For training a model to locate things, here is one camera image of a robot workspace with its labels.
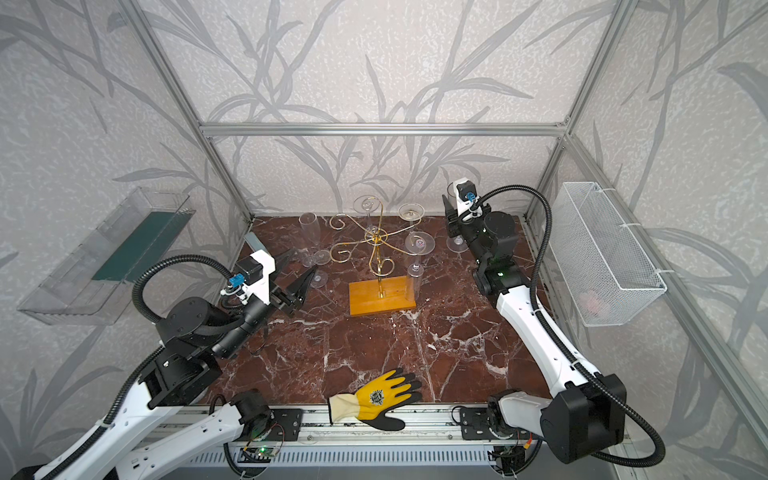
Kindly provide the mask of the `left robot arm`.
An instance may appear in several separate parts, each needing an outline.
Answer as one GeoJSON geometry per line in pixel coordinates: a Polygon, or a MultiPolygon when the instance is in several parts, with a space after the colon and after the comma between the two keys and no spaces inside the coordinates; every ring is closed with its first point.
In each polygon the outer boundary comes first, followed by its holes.
{"type": "Polygon", "coordinates": [[[45,465],[26,467],[18,479],[159,479],[188,460],[257,430],[266,431],[272,417],[255,390],[231,401],[192,425],[149,445],[143,440],[164,420],[201,398],[222,373],[220,361],[232,358],[277,311],[293,315],[301,309],[315,268],[287,288],[276,280],[295,252],[278,256],[257,250],[228,269],[197,254],[164,259],[134,283],[132,302],[160,337],[159,347],[129,375],[107,414],[62,455],[45,465]],[[207,265],[227,281],[221,295],[235,300],[222,310],[201,297],[179,301],[162,317],[145,302],[143,292],[161,271],[182,263],[207,265]]]}

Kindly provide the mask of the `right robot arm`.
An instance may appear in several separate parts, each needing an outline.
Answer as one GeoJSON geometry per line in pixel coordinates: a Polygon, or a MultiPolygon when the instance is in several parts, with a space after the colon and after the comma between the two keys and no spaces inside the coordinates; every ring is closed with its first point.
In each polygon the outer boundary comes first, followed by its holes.
{"type": "Polygon", "coordinates": [[[552,209],[543,194],[525,185],[516,189],[542,205],[545,233],[531,274],[525,275],[515,262],[515,220],[488,203],[513,189],[507,185],[479,195],[475,184],[462,178],[453,181],[443,197],[447,232],[463,240],[473,255],[479,292],[523,340],[549,389],[548,398],[523,391],[490,398],[492,431],[505,436],[513,428],[527,430],[564,464],[587,456],[630,468],[660,464],[666,456],[664,441],[627,404],[623,382],[589,362],[540,305],[537,287],[552,231],[552,209]]]}

